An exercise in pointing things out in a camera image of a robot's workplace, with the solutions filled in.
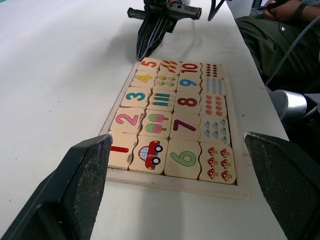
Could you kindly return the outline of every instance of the olive green pants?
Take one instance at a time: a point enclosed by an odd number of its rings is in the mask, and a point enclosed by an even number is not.
[[[244,16],[236,24],[265,82],[304,26],[265,19],[263,15]],[[320,93],[320,44],[309,30],[283,63],[268,87],[297,93]]]

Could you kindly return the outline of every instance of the white table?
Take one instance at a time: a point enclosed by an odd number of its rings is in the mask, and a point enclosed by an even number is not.
[[[240,134],[287,139],[227,5],[184,19],[154,57],[228,68]],[[0,236],[68,149],[98,135],[134,62],[142,0],[0,3]],[[93,240],[286,239],[251,160],[249,200],[106,182]]]

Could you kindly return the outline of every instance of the number puzzle tile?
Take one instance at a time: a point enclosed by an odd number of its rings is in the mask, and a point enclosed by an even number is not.
[[[142,71],[148,71],[155,73],[159,70],[159,66],[162,63],[161,59],[156,59],[156,58],[150,58],[150,57],[145,57],[140,65],[138,66],[138,70]]]
[[[153,89],[149,99],[148,110],[158,110],[171,112],[174,110],[176,93],[174,91],[165,91]]]
[[[174,112],[199,114],[201,97],[196,92],[178,91],[175,95]]]
[[[200,93],[200,84],[201,79],[199,76],[192,74],[181,74],[178,79],[176,90],[182,92]]]
[[[202,74],[201,68],[201,63],[184,61],[181,63],[180,74],[192,74],[200,77]]]
[[[171,139],[166,153],[164,174],[167,176],[197,179],[201,167],[198,161],[201,148],[196,141]]]
[[[122,102],[121,107],[134,107],[145,109],[148,105],[148,98],[151,95],[151,91],[148,88],[128,87]]]
[[[132,87],[151,89],[155,85],[156,72],[137,71],[131,82]]]
[[[145,115],[143,108],[119,108],[115,114],[110,130],[128,134],[138,134],[140,123]]]
[[[218,79],[224,78],[224,71],[221,64],[203,63],[201,71],[202,76]]]
[[[142,120],[142,130],[139,135],[169,137],[172,114],[168,111],[146,110],[145,118]]]
[[[170,73],[158,73],[154,83],[153,89],[176,91],[178,75]]]
[[[230,144],[228,120],[219,116],[200,115],[200,143]]]
[[[207,76],[205,79],[202,79],[201,88],[203,94],[226,95],[225,82],[222,79]]]
[[[166,61],[160,64],[159,73],[164,74],[179,74],[181,62],[179,61]]]
[[[197,114],[174,112],[172,115],[170,139],[198,141],[200,137],[200,122],[201,119]]]
[[[110,131],[113,143],[111,145],[108,167],[113,169],[128,170],[132,162],[132,151],[137,145],[137,135]]]
[[[168,140],[154,136],[138,136],[130,171],[162,174],[165,168]]]
[[[236,180],[236,169],[231,147],[205,142],[200,143],[200,146],[202,153],[199,157],[201,164],[199,180],[233,184]]]
[[[223,96],[215,94],[200,94],[200,115],[227,116],[226,100]]]

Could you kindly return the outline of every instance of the red cartoon car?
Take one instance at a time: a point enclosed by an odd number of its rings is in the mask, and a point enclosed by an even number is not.
[[[139,157],[145,161],[145,167],[150,170],[155,170],[161,160],[158,153],[162,152],[164,148],[160,146],[160,141],[151,141],[149,146],[144,146],[139,150]]]

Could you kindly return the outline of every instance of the person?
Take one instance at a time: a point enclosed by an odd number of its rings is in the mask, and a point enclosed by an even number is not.
[[[268,0],[266,5],[275,2]],[[320,1],[288,0],[278,7],[265,8],[263,14],[256,17],[236,19],[263,82],[317,16],[320,16]],[[268,84],[271,90],[320,93],[320,22],[316,25],[304,34]]]

